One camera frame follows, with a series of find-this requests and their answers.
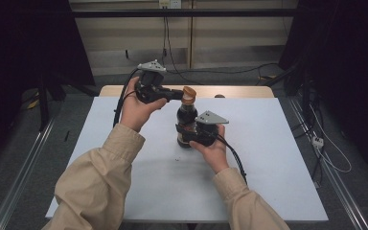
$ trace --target black curtain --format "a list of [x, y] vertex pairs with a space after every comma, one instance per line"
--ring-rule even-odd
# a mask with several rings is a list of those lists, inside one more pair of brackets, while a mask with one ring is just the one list
[[0, 145], [22, 93], [37, 88], [40, 76], [49, 88], [69, 81], [94, 84], [74, 17], [24, 10], [71, 11], [66, 0], [0, 0]]
[[[304, 8], [317, 8], [300, 1]], [[335, 0], [335, 11], [324, 25], [307, 72], [343, 131], [354, 141], [368, 163], [368, 1]], [[318, 25], [315, 19], [296, 18], [280, 65], [287, 69], [300, 56], [306, 38]], [[290, 76], [297, 82], [301, 80]]]

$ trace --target white table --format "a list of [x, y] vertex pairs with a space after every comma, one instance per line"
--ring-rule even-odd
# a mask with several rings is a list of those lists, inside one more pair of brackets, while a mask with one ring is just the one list
[[[117, 102], [117, 97], [94, 100], [70, 163], [103, 144]], [[147, 141], [133, 162], [125, 221], [227, 221], [225, 207], [211, 181], [214, 173], [200, 153], [176, 143], [174, 125], [179, 106], [178, 101], [169, 102], [153, 113], [141, 130]], [[284, 220], [328, 220], [277, 99], [198, 98], [195, 106], [199, 113], [211, 110], [229, 120], [226, 139], [243, 163], [249, 188]], [[230, 150], [227, 157], [232, 167], [238, 167]], [[56, 207], [54, 201], [48, 218]]]

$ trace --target metal bracket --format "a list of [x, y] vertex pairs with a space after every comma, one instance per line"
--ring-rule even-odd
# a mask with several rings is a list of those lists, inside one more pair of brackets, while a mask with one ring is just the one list
[[201, 115], [195, 118], [196, 122], [203, 123], [205, 125], [215, 125], [215, 124], [228, 124], [229, 121], [220, 117], [219, 115], [207, 110]]
[[137, 66], [140, 70], [152, 71], [152, 72], [167, 72], [166, 68], [164, 68], [157, 59], [148, 63], [139, 64]]

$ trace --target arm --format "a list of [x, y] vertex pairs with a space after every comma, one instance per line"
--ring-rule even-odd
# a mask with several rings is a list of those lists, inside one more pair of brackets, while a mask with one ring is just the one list
[[[130, 81], [126, 94], [137, 80]], [[166, 102], [144, 104], [135, 94], [125, 99], [121, 122], [103, 146], [76, 159], [58, 180], [58, 207], [43, 229], [118, 228], [130, 188], [131, 163], [145, 142], [138, 132], [150, 114]]]
[[[218, 133], [224, 136], [224, 126], [218, 126]], [[288, 229], [262, 197], [249, 190], [238, 170], [229, 168], [226, 146], [222, 142], [216, 141], [210, 147], [194, 141], [190, 145], [202, 153], [216, 173], [214, 183], [226, 205], [231, 229]]]

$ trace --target beige sleeve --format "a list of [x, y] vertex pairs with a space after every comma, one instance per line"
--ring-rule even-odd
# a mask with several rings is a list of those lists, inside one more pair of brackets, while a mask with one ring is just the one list
[[289, 229], [280, 216], [254, 191], [250, 191], [237, 169], [225, 169], [214, 177], [232, 230]]
[[58, 207], [43, 229], [117, 229], [121, 224], [131, 163], [145, 139], [116, 125], [101, 148], [76, 159], [57, 182]]

